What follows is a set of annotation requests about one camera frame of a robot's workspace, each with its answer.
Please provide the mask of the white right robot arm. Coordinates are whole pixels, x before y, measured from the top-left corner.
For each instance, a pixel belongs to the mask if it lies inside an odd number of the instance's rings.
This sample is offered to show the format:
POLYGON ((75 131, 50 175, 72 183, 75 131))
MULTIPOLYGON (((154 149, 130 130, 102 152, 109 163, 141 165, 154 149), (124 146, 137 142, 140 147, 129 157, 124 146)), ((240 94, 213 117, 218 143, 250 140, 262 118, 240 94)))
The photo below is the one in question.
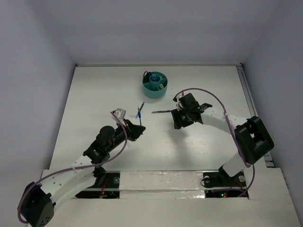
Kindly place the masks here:
POLYGON ((218 110, 211 104, 199 104, 191 93, 173 98, 176 109, 171 111, 174 128, 179 130, 194 123, 215 127, 232 136, 237 153, 219 168, 218 180, 230 185, 236 174, 254 165, 274 148, 274 142, 263 121, 257 117, 237 117, 218 110))

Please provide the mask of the blue ballpoint pen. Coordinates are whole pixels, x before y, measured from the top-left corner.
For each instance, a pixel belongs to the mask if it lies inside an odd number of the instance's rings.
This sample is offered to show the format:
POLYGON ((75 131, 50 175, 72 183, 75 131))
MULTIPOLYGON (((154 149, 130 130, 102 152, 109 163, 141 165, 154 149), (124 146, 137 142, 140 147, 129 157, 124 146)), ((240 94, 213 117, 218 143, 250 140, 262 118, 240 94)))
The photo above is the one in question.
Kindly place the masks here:
POLYGON ((136 115, 136 117, 135 117, 136 119, 139 119, 139 122, 140 122, 140 125, 142 126, 142 120, 141 120, 141 111, 140 111, 140 109, 138 109, 138 111, 137 111, 137 115, 136 115))

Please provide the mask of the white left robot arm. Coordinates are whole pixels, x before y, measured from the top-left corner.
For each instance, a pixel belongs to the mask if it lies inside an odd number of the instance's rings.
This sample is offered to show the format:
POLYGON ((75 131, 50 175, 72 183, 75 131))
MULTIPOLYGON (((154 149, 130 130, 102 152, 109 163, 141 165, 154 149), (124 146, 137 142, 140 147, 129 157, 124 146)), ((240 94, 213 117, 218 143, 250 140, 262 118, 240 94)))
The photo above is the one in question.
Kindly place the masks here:
POLYGON ((82 190, 101 186, 106 171, 102 167, 114 160, 110 152, 120 144, 125 148, 136 141, 146 128, 128 119, 117 121, 117 128, 104 126, 83 154, 68 168, 55 171, 28 184, 20 199, 17 217, 21 223, 44 227, 65 201, 82 190))

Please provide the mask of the purple dark gel pen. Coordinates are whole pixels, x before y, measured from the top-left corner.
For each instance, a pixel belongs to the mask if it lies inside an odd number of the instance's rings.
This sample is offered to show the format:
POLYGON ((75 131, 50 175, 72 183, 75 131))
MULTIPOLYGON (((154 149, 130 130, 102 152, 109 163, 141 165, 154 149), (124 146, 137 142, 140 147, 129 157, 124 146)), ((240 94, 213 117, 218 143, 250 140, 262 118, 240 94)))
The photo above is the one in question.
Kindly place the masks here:
POLYGON ((162 113, 170 113, 171 110, 160 110, 160 111, 152 111, 152 114, 162 114, 162 113))

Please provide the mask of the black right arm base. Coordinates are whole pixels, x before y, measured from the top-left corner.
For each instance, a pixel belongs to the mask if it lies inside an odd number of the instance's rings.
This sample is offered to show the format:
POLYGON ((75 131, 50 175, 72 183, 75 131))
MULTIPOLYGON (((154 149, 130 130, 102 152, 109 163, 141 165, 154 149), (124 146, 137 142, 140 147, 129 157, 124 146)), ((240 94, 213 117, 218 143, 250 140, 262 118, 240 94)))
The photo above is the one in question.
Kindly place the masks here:
POLYGON ((207 170, 203 172, 200 185, 205 190, 206 198, 249 198, 244 171, 229 176, 223 171, 207 170))

